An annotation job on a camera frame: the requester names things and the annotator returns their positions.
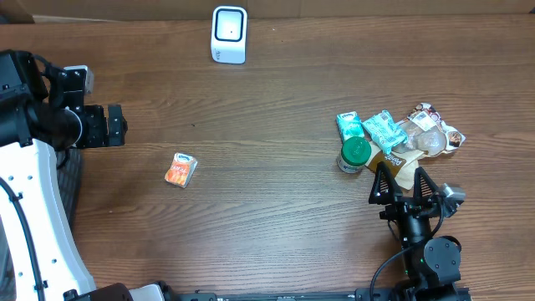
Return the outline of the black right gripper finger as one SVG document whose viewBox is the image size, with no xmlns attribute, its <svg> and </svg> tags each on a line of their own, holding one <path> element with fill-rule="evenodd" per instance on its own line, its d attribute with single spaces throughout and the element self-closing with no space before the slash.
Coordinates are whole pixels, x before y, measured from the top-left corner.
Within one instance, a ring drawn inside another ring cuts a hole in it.
<svg viewBox="0 0 535 301">
<path fill-rule="evenodd" d="M 375 171 L 374 183 L 369 195 L 369 204 L 390 205 L 403 196 L 400 186 L 385 162 L 380 162 Z"/>
<path fill-rule="evenodd" d="M 427 202 L 439 190 L 423 167 L 415 170 L 413 197 L 419 202 Z"/>
</svg>

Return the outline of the green lid jar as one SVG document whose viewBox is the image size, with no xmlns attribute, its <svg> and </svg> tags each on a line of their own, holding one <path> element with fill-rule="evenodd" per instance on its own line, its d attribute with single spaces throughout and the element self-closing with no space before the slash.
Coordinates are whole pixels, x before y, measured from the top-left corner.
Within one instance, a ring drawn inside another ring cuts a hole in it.
<svg viewBox="0 0 535 301">
<path fill-rule="evenodd" d="M 341 171 L 353 174 L 365 166 L 370 156 L 371 146 L 369 142 L 365 138 L 354 136 L 342 144 L 336 162 Z"/>
</svg>

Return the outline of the brown snack bag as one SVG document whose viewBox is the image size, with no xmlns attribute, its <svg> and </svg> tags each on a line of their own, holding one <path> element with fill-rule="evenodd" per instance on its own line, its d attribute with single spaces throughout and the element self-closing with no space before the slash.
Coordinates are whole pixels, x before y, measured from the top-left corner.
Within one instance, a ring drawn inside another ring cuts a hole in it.
<svg viewBox="0 0 535 301">
<path fill-rule="evenodd" d="M 419 160 L 450 154 L 466 139 L 459 130 L 448 125 L 429 103 L 418 104 L 403 120 L 395 123 L 409 136 L 408 141 L 395 146 L 386 155 L 369 136 L 371 156 L 366 166 L 376 171 L 377 165 L 385 162 L 398 185 L 406 190 L 414 186 Z"/>
</svg>

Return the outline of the mint green wipes packet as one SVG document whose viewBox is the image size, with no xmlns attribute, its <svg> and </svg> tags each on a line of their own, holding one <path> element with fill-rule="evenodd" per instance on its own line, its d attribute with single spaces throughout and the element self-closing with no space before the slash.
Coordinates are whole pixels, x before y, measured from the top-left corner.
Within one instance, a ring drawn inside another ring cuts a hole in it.
<svg viewBox="0 0 535 301">
<path fill-rule="evenodd" d="M 388 110 L 382 110 L 363 122 L 372 141 L 388 155 L 395 146 L 404 144 L 409 136 L 395 122 Z"/>
</svg>

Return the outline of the teal candy packet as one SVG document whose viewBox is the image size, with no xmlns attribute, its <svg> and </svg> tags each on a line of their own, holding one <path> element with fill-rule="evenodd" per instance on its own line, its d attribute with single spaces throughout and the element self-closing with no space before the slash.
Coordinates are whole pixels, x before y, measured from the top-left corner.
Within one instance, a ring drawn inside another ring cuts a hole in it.
<svg viewBox="0 0 535 301">
<path fill-rule="evenodd" d="M 336 122 L 343 142 L 352 137 L 364 138 L 362 122 L 356 111 L 337 115 Z"/>
</svg>

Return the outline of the orange tissue packet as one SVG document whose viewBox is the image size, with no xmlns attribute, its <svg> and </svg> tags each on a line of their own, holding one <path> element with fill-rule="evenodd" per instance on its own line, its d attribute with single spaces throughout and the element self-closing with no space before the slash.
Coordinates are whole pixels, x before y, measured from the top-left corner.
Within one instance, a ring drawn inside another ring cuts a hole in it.
<svg viewBox="0 0 535 301">
<path fill-rule="evenodd" d="M 189 156 L 177 152 L 173 156 L 171 166 L 166 172 L 164 179 L 166 182 L 186 188 L 196 169 L 198 160 L 194 156 Z"/>
</svg>

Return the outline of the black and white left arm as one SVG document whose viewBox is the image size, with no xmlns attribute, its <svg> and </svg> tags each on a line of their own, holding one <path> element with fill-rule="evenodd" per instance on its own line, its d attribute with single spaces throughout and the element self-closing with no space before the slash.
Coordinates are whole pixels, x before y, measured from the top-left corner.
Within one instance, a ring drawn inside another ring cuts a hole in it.
<svg viewBox="0 0 535 301">
<path fill-rule="evenodd" d="M 75 246 L 59 191 L 57 154 L 123 146 L 120 105 L 86 105 L 85 65 L 61 68 L 22 50 L 1 52 L 1 221 L 19 300 L 170 300 L 162 282 L 97 288 Z"/>
</svg>

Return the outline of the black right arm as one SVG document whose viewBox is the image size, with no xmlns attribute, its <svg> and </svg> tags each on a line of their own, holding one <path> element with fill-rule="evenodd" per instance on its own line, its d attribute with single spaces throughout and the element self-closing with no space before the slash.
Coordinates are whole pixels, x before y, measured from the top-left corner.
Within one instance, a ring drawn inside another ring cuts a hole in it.
<svg viewBox="0 0 535 301">
<path fill-rule="evenodd" d="M 358 295 L 365 300 L 470 301 L 461 279 L 461 243 L 453 236 L 439 236 L 443 222 L 452 217 L 466 199 L 459 186 L 438 186 L 421 167 L 415 170 L 412 196 L 406 196 L 384 162 L 377 165 L 369 203 L 381 205 L 380 219 L 395 224 L 392 232 L 401 250 L 383 262 L 369 288 Z M 406 280 L 393 288 L 375 287 L 381 272 L 402 259 Z"/>
</svg>

